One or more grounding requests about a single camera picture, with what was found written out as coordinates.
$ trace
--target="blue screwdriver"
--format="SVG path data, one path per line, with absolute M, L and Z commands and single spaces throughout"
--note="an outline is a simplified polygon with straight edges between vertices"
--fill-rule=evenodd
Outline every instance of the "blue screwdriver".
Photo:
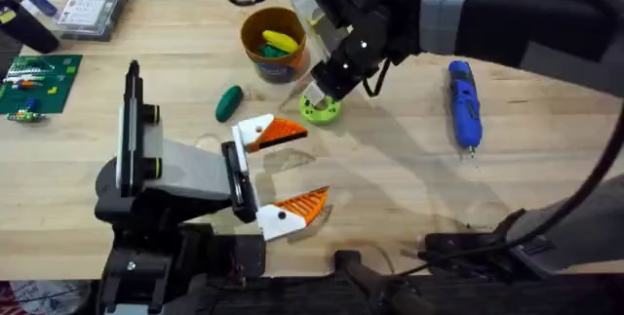
M 475 78 L 466 61 L 452 61 L 448 65 L 448 72 L 455 137 L 459 146 L 468 149 L 474 158 L 475 148 L 481 142 L 483 134 Z

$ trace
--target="black mount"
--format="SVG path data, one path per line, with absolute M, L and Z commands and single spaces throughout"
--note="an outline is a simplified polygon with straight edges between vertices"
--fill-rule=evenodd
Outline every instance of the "black mount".
M 342 273 L 366 296 L 373 314 L 450 315 L 419 296 L 405 278 L 382 276 L 362 265 L 356 251 L 337 251 L 333 255 L 336 273 Z
M 524 213 L 525 210 L 519 210 L 508 215 L 491 233 L 430 233 L 425 236 L 425 251 L 419 252 L 418 257 L 434 262 L 429 267 L 432 274 L 453 274 L 504 283 L 539 280 L 540 277 L 510 250 L 437 262 L 442 256 L 490 247 L 502 242 L 514 222 Z
M 148 313 L 157 314 L 165 303 L 185 295 L 201 274 L 241 280 L 264 273 L 261 236 L 214 235 L 209 224 L 155 234 L 114 232 L 101 280 L 100 301 L 107 312 L 123 303 L 146 304 Z

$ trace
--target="green ring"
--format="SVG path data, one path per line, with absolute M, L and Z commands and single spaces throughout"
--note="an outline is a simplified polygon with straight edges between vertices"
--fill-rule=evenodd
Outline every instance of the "green ring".
M 340 115 L 340 102 L 334 101 L 333 98 L 327 96 L 325 101 L 328 103 L 328 107 L 323 110 L 319 110 L 310 103 L 310 101 L 301 96 L 299 99 L 299 111 L 301 116 L 313 125 L 322 126 L 327 125 L 335 121 Z

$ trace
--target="wooden table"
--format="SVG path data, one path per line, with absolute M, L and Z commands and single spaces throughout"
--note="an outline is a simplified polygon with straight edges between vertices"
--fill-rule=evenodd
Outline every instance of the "wooden table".
M 99 277 L 112 234 L 94 217 L 94 184 L 115 154 L 132 59 L 140 62 L 146 101 L 162 106 L 168 138 L 217 150 L 230 128 L 215 120 L 215 104 L 232 85 L 246 99 L 228 125 L 267 112 L 301 121 L 296 101 L 277 111 L 293 85 L 261 81 L 243 52 L 239 28 L 257 8 L 132 0 L 111 42 L 66 43 L 58 51 L 85 56 L 64 113 L 37 126 L 0 121 L 0 279 Z M 474 159 L 461 159 L 447 111 L 450 60 L 407 59 L 390 69 L 379 98 L 358 88 L 337 123 L 309 126 L 308 138 L 250 156 L 264 203 L 331 188 L 313 225 L 268 245 L 266 275 L 328 273 L 333 251 L 346 248 L 362 251 L 379 271 L 398 272 L 420 263 L 415 252 L 426 233 L 467 223 L 492 228 L 518 208 L 566 197 L 588 175 L 619 100 L 473 61 L 485 136 Z M 623 169 L 620 161 L 612 172 Z M 200 220 L 219 233 L 257 231 L 229 211 Z

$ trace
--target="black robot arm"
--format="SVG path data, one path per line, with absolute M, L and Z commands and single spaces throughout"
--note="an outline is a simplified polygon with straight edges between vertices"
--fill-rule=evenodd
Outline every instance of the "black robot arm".
M 350 34 L 312 70 L 342 99 L 423 52 L 533 71 L 624 97 L 624 0 L 316 0 Z

